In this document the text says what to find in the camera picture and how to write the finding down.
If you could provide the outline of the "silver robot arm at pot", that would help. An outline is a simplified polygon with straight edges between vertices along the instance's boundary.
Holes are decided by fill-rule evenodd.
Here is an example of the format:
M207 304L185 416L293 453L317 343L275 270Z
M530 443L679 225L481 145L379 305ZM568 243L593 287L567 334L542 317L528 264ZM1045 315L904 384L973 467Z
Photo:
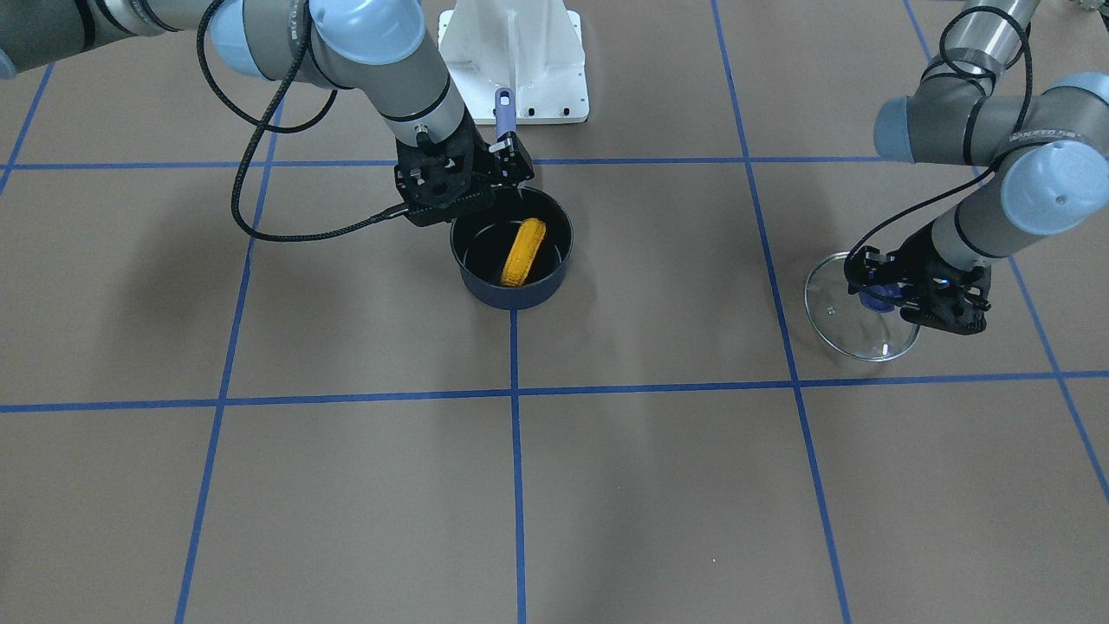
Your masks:
M1042 94L996 86L1028 61L1036 1L967 1L910 96L872 130L883 158L979 166L988 181L882 254L859 246L845 276L903 320L955 335L986 327L991 266L1106 206L1106 74L1065 76Z

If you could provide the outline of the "silver robot arm with corn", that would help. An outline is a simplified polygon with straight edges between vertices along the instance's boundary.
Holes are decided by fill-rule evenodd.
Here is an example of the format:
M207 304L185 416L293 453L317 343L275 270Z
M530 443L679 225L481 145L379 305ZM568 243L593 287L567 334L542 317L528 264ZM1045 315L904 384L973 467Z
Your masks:
M191 31L211 91L213 49L243 75L360 91L391 129L401 203L386 218L442 224L492 206L495 160L418 1L4 1L3 78L128 38Z

